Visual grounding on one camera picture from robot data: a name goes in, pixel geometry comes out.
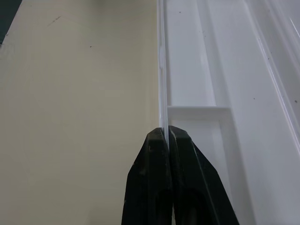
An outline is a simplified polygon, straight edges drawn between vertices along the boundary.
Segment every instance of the white plastic panel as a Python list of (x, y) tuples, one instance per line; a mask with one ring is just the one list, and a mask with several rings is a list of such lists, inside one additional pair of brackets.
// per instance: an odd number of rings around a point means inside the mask
[(266, 2), (166, 1), (168, 119), (217, 168), (241, 224), (298, 224), (299, 3)]
[(159, 126), (156, 10), (22, 1), (0, 48), (0, 225), (121, 224), (128, 172)]
[(169, 105), (215, 105), (196, 0), (165, 1)]

